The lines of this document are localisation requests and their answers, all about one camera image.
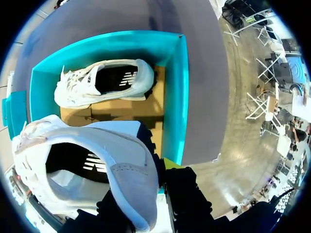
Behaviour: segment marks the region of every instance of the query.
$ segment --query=shoe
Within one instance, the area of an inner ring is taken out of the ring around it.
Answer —
[[[142,126],[107,121],[71,127],[47,116],[13,138],[16,172],[52,214],[75,219],[81,209],[96,215],[96,203],[110,189],[136,229],[149,231],[159,184],[152,150],[138,139]]]
[[[143,60],[110,60],[60,75],[54,93],[63,108],[83,109],[104,100],[146,100],[154,84],[154,71]]]

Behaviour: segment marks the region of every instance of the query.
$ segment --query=white chair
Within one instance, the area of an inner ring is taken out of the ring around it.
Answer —
[[[273,65],[279,60],[279,59],[282,59],[283,57],[285,56],[285,53],[284,52],[281,52],[281,53],[278,53],[278,56],[276,57],[276,59],[274,61],[272,61],[272,63],[267,67],[265,63],[263,63],[261,60],[259,60],[258,58],[256,58],[256,60],[259,62],[259,64],[261,64],[265,70],[257,76],[257,78],[260,78],[262,75],[264,75],[268,80],[265,82],[265,83],[268,83],[271,79],[275,79],[276,83],[277,83],[277,79],[276,79],[276,76],[274,74],[274,71],[273,71]],[[266,75],[266,72],[269,72],[271,74],[271,78],[269,78],[267,75]]]
[[[291,139],[286,136],[282,135],[278,137],[276,150],[279,152],[283,158],[287,158],[287,154],[290,151],[291,148]]]
[[[252,97],[252,95],[247,92],[247,95],[251,98],[252,101],[257,104],[258,107],[253,112],[251,112],[251,114],[248,115],[245,119],[258,119],[260,116],[265,114],[265,121],[272,122],[278,134],[282,136],[286,134],[286,125],[282,125],[276,117],[276,115],[278,114],[277,101],[279,98],[278,84],[276,84],[275,97],[268,95],[269,92],[273,93],[272,91],[264,91],[256,98]],[[262,95],[265,95],[265,100],[262,100],[260,98]]]

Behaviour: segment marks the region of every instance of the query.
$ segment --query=person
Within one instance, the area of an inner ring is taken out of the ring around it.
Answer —
[[[293,132],[289,135],[289,138],[291,139],[292,143],[297,144],[298,142],[304,141],[307,137],[307,133],[304,132],[303,130],[295,129],[293,127],[292,131]]]
[[[294,152],[297,152],[297,151],[298,151],[297,145],[296,144],[291,144],[291,148],[290,148],[289,153],[293,154]]]
[[[280,92],[278,106],[285,109],[295,117],[300,117],[308,122],[311,122],[311,98],[309,97],[305,87],[303,96],[298,95],[295,92]]]
[[[56,5],[54,6],[54,9],[57,9],[58,7],[60,7],[60,4],[63,2],[64,0],[58,0]]]
[[[286,158],[287,158],[288,160],[290,160],[290,161],[291,161],[291,160],[294,160],[293,154],[290,154],[290,153],[287,154]]]

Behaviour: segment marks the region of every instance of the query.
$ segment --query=gray floor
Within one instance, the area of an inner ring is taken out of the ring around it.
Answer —
[[[222,30],[227,31],[223,18],[219,23]],[[252,192],[260,190],[279,160],[276,137],[268,134],[259,136],[263,118],[245,120],[249,109],[254,107],[246,93],[254,95],[256,86],[263,85],[257,79],[261,69],[256,58],[263,60],[269,57],[270,50],[259,42],[253,28],[246,29],[240,36],[236,47],[232,38],[223,34],[229,64],[230,93],[221,155],[217,162],[192,166],[199,187],[213,204],[214,217],[225,214]]]

